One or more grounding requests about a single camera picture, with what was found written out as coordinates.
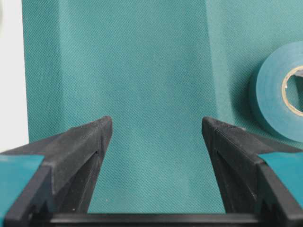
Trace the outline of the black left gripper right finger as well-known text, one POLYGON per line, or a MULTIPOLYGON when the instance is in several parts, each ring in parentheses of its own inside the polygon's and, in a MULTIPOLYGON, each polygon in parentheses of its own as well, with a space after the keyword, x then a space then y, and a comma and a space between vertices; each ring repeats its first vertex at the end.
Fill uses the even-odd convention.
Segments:
POLYGON ((300 227, 303 207, 265 156, 296 157, 302 150, 212 117, 202 119, 228 222, 234 226, 300 227))

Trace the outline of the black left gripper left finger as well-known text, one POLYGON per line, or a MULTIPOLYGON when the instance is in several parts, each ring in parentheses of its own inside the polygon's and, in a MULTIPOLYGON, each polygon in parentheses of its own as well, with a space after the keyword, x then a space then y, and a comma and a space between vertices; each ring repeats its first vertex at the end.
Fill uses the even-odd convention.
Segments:
POLYGON ((0 224, 34 214, 87 213, 113 131, 112 119, 70 128, 0 155, 0 224))

